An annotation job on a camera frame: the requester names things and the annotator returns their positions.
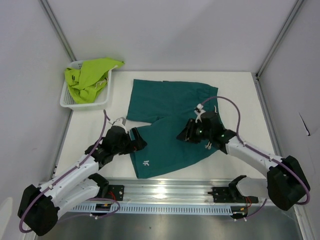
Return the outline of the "teal green shorts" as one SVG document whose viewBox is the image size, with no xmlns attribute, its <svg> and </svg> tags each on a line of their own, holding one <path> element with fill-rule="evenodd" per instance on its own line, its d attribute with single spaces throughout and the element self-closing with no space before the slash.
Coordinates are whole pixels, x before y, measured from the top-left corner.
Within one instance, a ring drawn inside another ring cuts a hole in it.
<svg viewBox="0 0 320 240">
<path fill-rule="evenodd" d="M 134 79 L 126 118 L 145 123 L 137 128 L 146 141 L 144 149 L 130 155 L 135 175 L 148 179 L 168 174 L 211 156 L 206 141 L 193 144 L 177 139 L 195 107 L 204 103 L 206 111 L 218 106 L 218 88 L 200 82 Z"/>
</svg>

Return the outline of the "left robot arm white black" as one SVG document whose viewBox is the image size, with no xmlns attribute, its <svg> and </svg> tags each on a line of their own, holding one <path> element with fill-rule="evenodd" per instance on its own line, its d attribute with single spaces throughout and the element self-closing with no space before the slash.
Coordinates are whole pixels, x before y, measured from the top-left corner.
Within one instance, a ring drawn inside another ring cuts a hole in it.
<svg viewBox="0 0 320 240">
<path fill-rule="evenodd" d="M 112 126 L 66 171 L 39 186 L 31 184 L 23 191 L 17 213 L 20 231 L 43 236 L 78 204 L 107 198 L 109 181 L 98 171 L 114 156 L 131 154 L 147 145 L 136 127 L 126 131 L 122 126 Z"/>
</svg>

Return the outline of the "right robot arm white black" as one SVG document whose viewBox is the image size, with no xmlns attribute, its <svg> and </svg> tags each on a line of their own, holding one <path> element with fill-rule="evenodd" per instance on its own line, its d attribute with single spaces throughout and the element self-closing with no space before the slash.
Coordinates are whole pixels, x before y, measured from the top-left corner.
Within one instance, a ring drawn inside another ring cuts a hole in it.
<svg viewBox="0 0 320 240">
<path fill-rule="evenodd" d="M 293 205 L 305 205 L 310 201 L 311 188 L 296 158 L 267 153 L 241 140 L 237 132 L 223 126 L 219 114 L 214 111 L 190 118 L 176 138 L 193 144 L 207 140 L 206 149 L 213 147 L 233 156 L 264 176 L 240 175 L 232 180 L 228 185 L 228 196 L 234 202 L 245 197 L 265 198 L 287 211 Z"/>
</svg>

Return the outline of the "lime green shorts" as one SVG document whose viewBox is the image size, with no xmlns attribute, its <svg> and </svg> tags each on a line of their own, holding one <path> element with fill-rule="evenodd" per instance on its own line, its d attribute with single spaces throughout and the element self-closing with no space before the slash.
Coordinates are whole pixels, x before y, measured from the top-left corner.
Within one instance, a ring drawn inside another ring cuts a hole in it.
<svg viewBox="0 0 320 240">
<path fill-rule="evenodd" d="M 108 85 L 109 71 L 125 63 L 112 58 L 85 60 L 79 69 L 67 67 L 64 77 L 68 91 L 77 104 L 92 104 Z"/>
</svg>

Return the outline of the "white plastic basket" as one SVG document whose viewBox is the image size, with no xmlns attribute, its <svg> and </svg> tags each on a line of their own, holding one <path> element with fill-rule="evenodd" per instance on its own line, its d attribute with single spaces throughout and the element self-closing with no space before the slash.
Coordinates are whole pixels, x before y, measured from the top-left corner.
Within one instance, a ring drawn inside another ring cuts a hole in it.
<svg viewBox="0 0 320 240">
<path fill-rule="evenodd" d="M 112 80 L 113 69 L 109 70 L 107 73 L 107 85 L 99 94 L 99 96 L 95 99 L 93 103 L 86 104 L 77 104 L 72 98 L 66 80 L 63 83 L 61 96 L 60 96 L 60 106 L 63 108 L 69 108 L 73 111 L 91 111 L 91 110 L 103 110 L 109 99 L 111 98 L 111 86 L 113 83 Z"/>
</svg>

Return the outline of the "aluminium mounting rail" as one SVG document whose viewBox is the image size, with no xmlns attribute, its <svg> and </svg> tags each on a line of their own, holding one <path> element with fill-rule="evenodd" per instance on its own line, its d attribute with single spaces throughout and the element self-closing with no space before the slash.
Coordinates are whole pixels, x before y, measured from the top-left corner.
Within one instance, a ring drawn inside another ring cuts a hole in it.
<svg viewBox="0 0 320 240">
<path fill-rule="evenodd" d="M 63 179 L 57 184 L 51 180 L 39 187 L 30 185 L 24 193 L 29 192 L 29 203 L 35 200 L 35 205 L 39 206 L 42 202 L 48 202 L 55 208 L 59 208 L 60 212 L 68 211 L 88 201 L 116 201 L 132 204 L 172 204 L 181 203 L 183 200 L 205 201 L 205 191 L 196 190 L 197 185 L 178 186 L 176 181 L 172 183 L 173 185 L 169 185 L 167 181 L 130 180 L 124 185 L 123 201 L 101 197 L 102 190 L 110 184 L 99 174 L 94 174 L 78 183 Z"/>
</svg>

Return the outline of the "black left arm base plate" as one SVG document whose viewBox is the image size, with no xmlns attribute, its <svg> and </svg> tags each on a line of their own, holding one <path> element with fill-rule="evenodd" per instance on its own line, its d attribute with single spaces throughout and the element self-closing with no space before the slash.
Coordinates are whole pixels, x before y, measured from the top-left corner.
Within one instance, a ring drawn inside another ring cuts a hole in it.
<svg viewBox="0 0 320 240">
<path fill-rule="evenodd" d="M 123 201 L 124 193 L 125 193 L 124 185 L 108 185 L 102 190 L 101 197 L 105 199 Z"/>
</svg>

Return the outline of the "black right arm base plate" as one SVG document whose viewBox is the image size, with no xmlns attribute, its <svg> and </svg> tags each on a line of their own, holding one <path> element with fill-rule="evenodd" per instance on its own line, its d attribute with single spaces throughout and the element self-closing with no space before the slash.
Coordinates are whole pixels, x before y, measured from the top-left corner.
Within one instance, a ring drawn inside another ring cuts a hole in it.
<svg viewBox="0 0 320 240">
<path fill-rule="evenodd" d="M 243 196 L 237 189 L 226 186 L 214 186 L 207 194 L 212 196 L 214 203 L 257 204 L 259 202 L 259 199 L 255 196 Z"/>
</svg>

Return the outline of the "left aluminium frame post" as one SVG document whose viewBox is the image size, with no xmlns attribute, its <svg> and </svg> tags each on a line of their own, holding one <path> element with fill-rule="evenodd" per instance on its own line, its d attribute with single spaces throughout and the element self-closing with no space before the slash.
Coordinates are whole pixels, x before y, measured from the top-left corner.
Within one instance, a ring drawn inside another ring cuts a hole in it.
<svg viewBox="0 0 320 240">
<path fill-rule="evenodd" d="M 69 43 L 69 41 L 66 38 L 66 35 L 49 3 L 48 0 L 39 0 L 38 1 L 40 6 L 42 7 L 44 14 L 48 18 L 49 23 L 51 24 L 63 50 L 65 51 L 67 57 L 71 62 L 76 61 L 76 56 L 72 50 L 72 47 Z"/>
</svg>

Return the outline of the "aluminium frame post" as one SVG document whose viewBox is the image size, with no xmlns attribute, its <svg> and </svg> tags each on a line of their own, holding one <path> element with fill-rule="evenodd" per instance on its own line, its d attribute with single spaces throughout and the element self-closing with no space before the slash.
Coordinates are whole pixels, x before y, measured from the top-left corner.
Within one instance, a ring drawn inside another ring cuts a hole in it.
<svg viewBox="0 0 320 240">
<path fill-rule="evenodd" d="M 76 61 L 76 56 L 72 50 L 72 47 L 69 43 L 69 41 L 66 38 L 66 35 L 49 3 L 48 0 L 39 0 L 38 1 L 40 6 L 42 7 L 44 14 L 48 18 L 49 23 L 51 24 L 63 50 L 65 51 L 67 57 L 71 62 Z"/>
<path fill-rule="evenodd" d="M 264 71 L 267 69 L 268 65 L 270 64 L 271 60 L 273 59 L 274 55 L 278 51 L 279 47 L 281 46 L 283 40 L 285 39 L 286 35 L 289 33 L 294 21 L 298 17 L 300 11 L 304 7 L 306 0 L 296 0 L 292 9 L 290 10 L 288 16 L 286 17 L 284 23 L 282 24 L 276 38 L 274 39 L 270 49 L 268 50 L 265 58 L 263 59 L 260 67 L 258 68 L 257 72 L 255 73 L 255 77 L 257 80 L 261 78 Z"/>
</svg>

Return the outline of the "right aluminium frame post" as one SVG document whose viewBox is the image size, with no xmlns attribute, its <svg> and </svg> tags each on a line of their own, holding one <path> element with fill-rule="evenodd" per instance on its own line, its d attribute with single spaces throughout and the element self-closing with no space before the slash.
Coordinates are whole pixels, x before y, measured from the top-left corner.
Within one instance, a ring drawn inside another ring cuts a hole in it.
<svg viewBox="0 0 320 240">
<path fill-rule="evenodd" d="M 258 68 L 257 72 L 255 73 L 255 77 L 257 80 L 261 78 L 264 71 L 267 69 L 268 65 L 270 64 L 271 60 L 273 59 L 274 55 L 278 51 L 279 47 L 281 46 L 283 40 L 285 39 L 286 35 L 289 33 L 294 21 L 298 17 L 300 11 L 304 7 L 306 0 L 296 0 L 292 9 L 290 10 L 288 16 L 286 17 L 284 23 L 282 24 L 276 38 L 274 39 L 270 49 L 268 50 L 265 58 L 263 59 L 260 67 Z"/>
</svg>

